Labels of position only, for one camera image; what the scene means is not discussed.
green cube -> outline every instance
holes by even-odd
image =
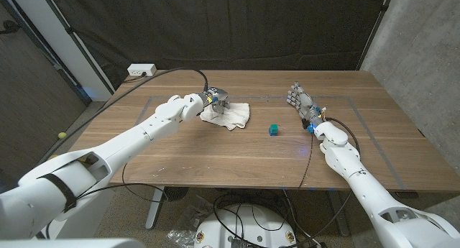
[[[278,125],[272,124],[268,129],[268,134],[270,134],[270,136],[276,136],[278,134]]]

black curtain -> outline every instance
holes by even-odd
[[[158,69],[354,70],[383,0],[54,0],[115,88]]]

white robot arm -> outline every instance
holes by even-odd
[[[88,205],[114,174],[157,139],[178,131],[204,107],[221,111],[227,93],[208,88],[203,93],[171,97],[137,126],[86,150],[57,156],[28,172],[19,187],[0,194],[0,239],[35,236],[53,219],[64,220]]]
[[[323,140],[320,149],[327,164],[350,185],[384,247],[460,247],[460,233],[449,222],[396,201],[363,166],[347,134],[326,121],[323,109],[317,108],[298,82],[292,89],[287,102]]]

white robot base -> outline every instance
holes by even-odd
[[[216,213],[226,227],[251,243],[262,247],[287,247],[296,244],[289,223],[263,206],[235,204],[219,209]],[[196,233],[195,248],[252,247],[227,231],[215,214],[203,221]]]

power outlet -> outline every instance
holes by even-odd
[[[128,68],[130,76],[141,76],[143,72],[146,76],[152,76],[157,71],[155,64],[131,64]]]

